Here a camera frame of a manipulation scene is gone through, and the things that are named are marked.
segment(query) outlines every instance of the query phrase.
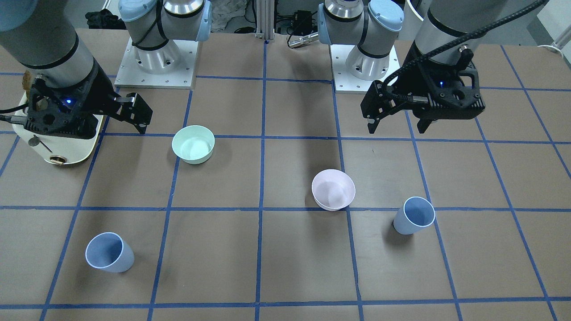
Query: crumpled plastic bag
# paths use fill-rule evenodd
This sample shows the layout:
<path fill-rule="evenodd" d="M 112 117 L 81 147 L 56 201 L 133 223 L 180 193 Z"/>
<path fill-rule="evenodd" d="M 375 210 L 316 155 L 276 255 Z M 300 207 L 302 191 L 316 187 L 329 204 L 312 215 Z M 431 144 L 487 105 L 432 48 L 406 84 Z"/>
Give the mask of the crumpled plastic bag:
<path fill-rule="evenodd" d="M 212 5 L 211 31 L 222 31 L 233 17 L 246 13 L 247 0 L 210 0 Z"/>

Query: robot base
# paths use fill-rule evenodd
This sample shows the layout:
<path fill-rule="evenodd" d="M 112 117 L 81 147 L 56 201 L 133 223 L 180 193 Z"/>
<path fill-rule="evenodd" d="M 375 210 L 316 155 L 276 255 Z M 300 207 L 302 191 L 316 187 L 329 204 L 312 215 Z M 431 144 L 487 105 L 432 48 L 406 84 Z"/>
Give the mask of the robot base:
<path fill-rule="evenodd" d="M 26 94 L 20 100 L 20 105 L 27 102 Z M 15 113 L 19 116 L 26 114 L 19 110 Z M 95 115 L 97 118 L 97 132 L 101 129 L 103 116 Z M 22 125 L 12 125 L 16 134 L 23 140 L 23 143 L 29 145 L 36 153 L 38 153 L 46 162 L 55 165 L 69 165 L 84 161 L 91 155 L 99 135 L 95 135 L 91 139 L 76 139 L 56 136 L 44 136 L 34 134 L 24 129 Z"/>
<path fill-rule="evenodd" d="M 149 74 L 142 70 L 135 59 L 135 50 L 129 38 L 121 66 L 115 79 L 116 87 L 132 88 L 171 88 L 192 89 L 196 70 L 196 57 L 198 56 L 198 42 L 186 40 L 173 40 L 183 61 L 177 69 L 166 74 Z"/>
<path fill-rule="evenodd" d="M 345 61 L 349 53 L 353 49 L 352 45 L 331 45 L 329 53 L 331 54 L 331 66 L 333 69 L 333 78 L 335 79 L 335 92 L 341 94 L 359 94 L 366 93 L 371 86 L 371 81 L 359 79 L 347 70 Z M 383 81 L 388 75 L 392 74 L 400 68 L 399 60 L 396 58 L 395 47 L 391 48 L 390 63 L 387 72 L 381 77 Z"/>

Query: bowl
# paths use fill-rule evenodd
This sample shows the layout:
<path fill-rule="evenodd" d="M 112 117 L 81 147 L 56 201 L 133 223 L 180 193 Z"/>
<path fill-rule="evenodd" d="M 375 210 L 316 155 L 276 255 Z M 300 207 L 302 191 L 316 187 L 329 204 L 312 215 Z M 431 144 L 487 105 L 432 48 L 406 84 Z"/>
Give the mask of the bowl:
<path fill-rule="evenodd" d="M 313 178 L 311 193 L 319 207 L 338 211 L 353 202 L 355 184 L 349 175 L 340 170 L 324 170 Z"/>
<path fill-rule="evenodd" d="M 214 134 L 208 128 L 191 125 L 179 130 L 172 139 L 172 151 L 189 164 L 200 164 L 212 156 Z"/>

